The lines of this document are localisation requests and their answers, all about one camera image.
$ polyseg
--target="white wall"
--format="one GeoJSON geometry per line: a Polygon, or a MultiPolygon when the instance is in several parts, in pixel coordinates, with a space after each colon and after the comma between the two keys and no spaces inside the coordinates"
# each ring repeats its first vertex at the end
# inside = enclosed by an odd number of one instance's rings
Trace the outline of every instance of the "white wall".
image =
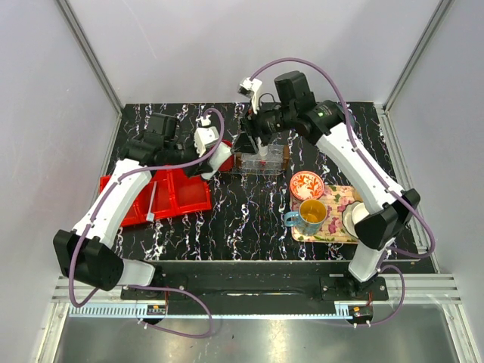
{"type": "MultiPolygon", "coordinates": [[[[439,0],[70,0],[124,103],[244,100],[280,57],[316,62],[345,97],[384,102],[439,0]]],[[[275,67],[272,80],[300,65],[275,67]]],[[[318,99],[334,98],[307,71],[318,99]]]]}
{"type": "Polygon", "coordinates": [[[0,2],[0,356],[27,361],[116,122],[53,0],[0,2]]]}
{"type": "Polygon", "coordinates": [[[484,2],[455,2],[390,114],[484,354],[484,2]]]}

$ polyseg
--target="red dish rack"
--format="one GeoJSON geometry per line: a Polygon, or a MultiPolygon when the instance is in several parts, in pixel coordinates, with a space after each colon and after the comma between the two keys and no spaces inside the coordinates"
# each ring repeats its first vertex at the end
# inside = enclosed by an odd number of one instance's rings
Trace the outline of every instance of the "red dish rack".
{"type": "MultiPolygon", "coordinates": [[[[106,187],[110,178],[110,175],[101,177],[100,191],[106,187]]],[[[157,189],[151,206],[155,219],[212,209],[209,186],[200,176],[187,178],[181,169],[158,170],[136,197],[121,226],[148,222],[146,216],[155,182],[157,189]]]]}

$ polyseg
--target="black marble table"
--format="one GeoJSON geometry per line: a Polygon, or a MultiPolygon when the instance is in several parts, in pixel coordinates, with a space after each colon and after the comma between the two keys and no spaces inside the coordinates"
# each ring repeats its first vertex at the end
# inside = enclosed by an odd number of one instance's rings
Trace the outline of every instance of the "black marble table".
{"type": "MultiPolygon", "coordinates": [[[[176,115],[181,120],[181,139],[186,140],[196,127],[196,118],[208,107],[222,112],[224,138],[233,141],[237,136],[237,118],[247,104],[127,105],[108,172],[113,171],[122,145],[146,128],[152,112],[176,115]]],[[[383,169],[395,178],[373,104],[355,102],[349,108],[356,118],[357,136],[383,169]]],[[[351,259],[355,245],[300,243],[291,237],[282,222],[290,208],[288,183],[292,174],[310,170],[321,175],[326,184],[349,185],[345,175],[295,132],[281,134],[275,143],[289,144],[291,162],[286,173],[271,176],[217,173],[209,182],[212,210],[121,228],[116,252],[125,258],[155,261],[351,259]]],[[[396,245],[417,252],[410,228],[397,238],[396,245]]]]}

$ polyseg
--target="floral placemat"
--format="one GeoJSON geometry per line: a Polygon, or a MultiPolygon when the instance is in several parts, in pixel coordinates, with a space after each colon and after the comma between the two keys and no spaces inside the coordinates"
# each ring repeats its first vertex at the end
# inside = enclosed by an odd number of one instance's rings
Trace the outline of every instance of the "floral placemat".
{"type": "MultiPolygon", "coordinates": [[[[351,237],[343,226],[342,216],[348,204],[355,201],[353,194],[354,187],[343,187],[340,185],[325,185],[323,195],[319,200],[326,206],[328,217],[321,229],[314,236],[300,234],[295,227],[292,227],[292,234],[295,240],[301,242],[322,242],[339,244],[356,244],[358,240],[351,237]]],[[[295,200],[291,195],[291,210],[298,210],[301,202],[295,200]]]]}

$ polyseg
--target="gray floor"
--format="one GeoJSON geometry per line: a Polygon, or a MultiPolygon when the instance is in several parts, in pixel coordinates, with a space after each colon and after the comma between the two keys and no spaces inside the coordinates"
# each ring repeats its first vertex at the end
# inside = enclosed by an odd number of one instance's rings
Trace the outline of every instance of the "gray floor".
{"type": "MultiPolygon", "coordinates": [[[[377,306],[377,317],[390,313],[377,306]]],[[[217,321],[218,333],[190,340],[135,321],[114,318],[69,318],[56,362],[455,362],[458,361],[444,315],[437,306],[404,306],[380,327],[353,330],[339,322],[217,321]]],[[[190,333],[206,321],[166,320],[165,327],[190,333]]]]}

